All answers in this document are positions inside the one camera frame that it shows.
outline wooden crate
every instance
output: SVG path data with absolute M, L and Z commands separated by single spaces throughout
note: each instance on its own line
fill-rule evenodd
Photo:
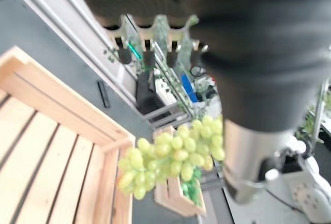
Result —
M 19 48 L 0 56 L 1 224 L 131 223 L 115 181 L 134 140 Z
M 157 130 L 153 133 L 153 139 L 162 132 L 168 132 L 173 135 L 175 129 L 172 126 L 168 126 L 164 129 Z M 201 206 L 196 206 L 190 199 L 184 196 L 179 177 L 170 177 L 165 183 L 157 183 L 154 190 L 154 198 L 155 202 L 161 206 L 185 217 L 206 214 L 206 207 L 201 189 L 199 193 Z

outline blue object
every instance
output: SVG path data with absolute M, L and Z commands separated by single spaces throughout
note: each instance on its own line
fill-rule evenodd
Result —
M 182 84 L 191 101 L 198 102 L 197 96 L 195 95 L 195 92 L 191 86 L 191 82 L 185 74 L 182 75 Z

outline robotic arm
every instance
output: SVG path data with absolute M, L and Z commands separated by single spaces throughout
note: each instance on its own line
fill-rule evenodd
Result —
M 152 26 L 155 15 L 166 14 L 170 26 L 180 28 L 196 14 L 190 36 L 208 45 L 202 61 L 222 102 L 231 196 L 249 201 L 279 170 L 307 217 L 331 222 L 330 186 L 313 158 L 292 155 L 294 165 L 279 165 L 282 154 L 293 152 L 290 137 L 314 89 L 331 71 L 330 0 L 85 1 L 113 26 L 109 22 L 123 13 L 138 26 Z

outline cable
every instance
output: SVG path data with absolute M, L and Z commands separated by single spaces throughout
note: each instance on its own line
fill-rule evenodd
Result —
M 294 206 L 288 204 L 287 202 L 281 200 L 279 197 L 274 195 L 270 190 L 265 189 L 265 191 L 267 191 L 272 197 L 274 197 L 275 199 L 277 199 L 278 201 L 280 201 L 282 204 L 286 205 L 287 207 L 291 208 L 292 210 L 295 210 L 295 211 L 298 211 L 299 213 L 305 214 L 302 210 L 298 209 L 297 207 L 294 207 Z

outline grape bunch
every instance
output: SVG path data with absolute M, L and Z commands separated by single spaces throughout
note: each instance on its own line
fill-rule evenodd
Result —
M 132 193 L 137 200 L 144 198 L 155 184 L 168 177 L 180 176 L 187 182 L 192 179 L 195 167 L 206 171 L 213 168 L 213 159 L 222 161 L 223 123 L 219 117 L 205 116 L 194 120 L 191 127 L 181 125 L 174 136 L 163 132 L 154 144 L 145 138 L 138 140 L 138 148 L 129 149 L 118 162 L 123 173 L 117 186 L 124 193 Z

